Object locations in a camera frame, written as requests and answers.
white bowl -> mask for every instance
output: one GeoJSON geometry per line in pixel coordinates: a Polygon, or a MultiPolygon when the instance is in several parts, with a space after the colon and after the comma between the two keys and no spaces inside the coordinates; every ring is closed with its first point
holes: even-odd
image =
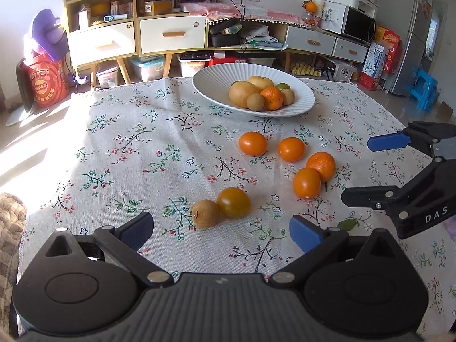
{"type": "Polygon", "coordinates": [[[193,77],[195,89],[206,99],[223,107],[257,117],[293,117],[310,110],[315,104],[312,90],[304,82],[274,68],[245,63],[226,63],[209,66],[193,77]],[[295,102],[275,111],[250,111],[234,105],[228,91],[235,81],[247,81],[251,76],[268,77],[274,84],[287,83],[295,93],[295,102]]]}

pink cloth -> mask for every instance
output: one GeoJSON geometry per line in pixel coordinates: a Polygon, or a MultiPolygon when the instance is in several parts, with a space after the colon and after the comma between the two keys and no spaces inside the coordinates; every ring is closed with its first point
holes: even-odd
{"type": "MultiPolygon", "coordinates": [[[[226,18],[242,18],[244,8],[232,3],[183,3],[190,15],[206,15],[208,22],[226,18]]],[[[273,20],[310,27],[299,16],[279,10],[266,9],[255,5],[245,5],[245,19],[273,20]]]]}

table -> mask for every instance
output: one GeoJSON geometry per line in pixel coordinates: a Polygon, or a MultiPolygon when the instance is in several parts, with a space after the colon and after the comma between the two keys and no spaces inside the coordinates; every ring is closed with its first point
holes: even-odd
{"type": "MultiPolygon", "coordinates": [[[[21,241],[23,271],[56,227],[88,234],[119,226],[149,211],[154,234],[139,253],[178,277],[181,272],[261,272],[266,276],[302,255],[290,239],[288,220],[301,214],[326,229],[354,235],[375,227],[392,233],[381,211],[351,209],[340,194],[349,186],[402,186],[429,163],[411,148],[372,153],[372,135],[402,128],[388,111],[351,84],[304,80],[315,106],[288,119],[250,117],[200,97],[191,79],[163,79],[102,90],[72,99],[62,135],[46,155],[61,177],[27,219],[21,241]],[[237,139],[258,131],[268,139],[261,157],[243,155],[237,139]],[[306,158],[331,153],[336,176],[314,199],[292,190],[295,164],[278,158],[277,144],[296,136],[306,158]],[[189,214],[200,199],[216,199],[228,186],[248,192],[251,214],[210,229],[197,229],[189,214]]],[[[399,241],[429,290],[419,333],[446,332],[456,315],[456,245],[443,225],[399,241]]]]}

drawer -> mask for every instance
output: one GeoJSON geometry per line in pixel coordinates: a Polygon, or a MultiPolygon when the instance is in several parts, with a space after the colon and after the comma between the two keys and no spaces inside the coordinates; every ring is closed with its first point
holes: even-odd
{"type": "Polygon", "coordinates": [[[118,23],[70,34],[68,46],[74,66],[133,54],[136,52],[134,23],[118,23]]]}
{"type": "Polygon", "coordinates": [[[358,63],[364,63],[367,52],[368,48],[365,46],[338,38],[336,40],[336,45],[334,46],[332,56],[356,61],[358,63]]]}
{"type": "Polygon", "coordinates": [[[289,27],[286,43],[289,49],[310,51],[324,55],[332,55],[336,38],[309,29],[289,27]]]}
{"type": "Polygon", "coordinates": [[[206,40],[206,17],[169,17],[140,21],[141,53],[197,49],[206,40]]]}

tiled floor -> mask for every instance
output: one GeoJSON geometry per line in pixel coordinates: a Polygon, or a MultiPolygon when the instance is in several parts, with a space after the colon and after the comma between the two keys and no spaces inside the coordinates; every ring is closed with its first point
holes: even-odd
{"type": "MultiPolygon", "coordinates": [[[[79,92],[88,91],[80,87],[79,92]]],[[[448,122],[441,117],[438,107],[431,113],[416,109],[416,102],[409,98],[386,94],[383,91],[364,90],[370,97],[388,109],[402,123],[412,120],[448,122]]],[[[35,115],[10,127],[5,126],[9,114],[0,114],[0,192],[10,192],[24,199],[29,208],[40,203],[36,182],[40,189],[52,180],[51,170],[43,168],[47,148],[55,142],[55,131],[61,128],[68,110],[64,101],[49,110],[37,110],[35,115]]]]}

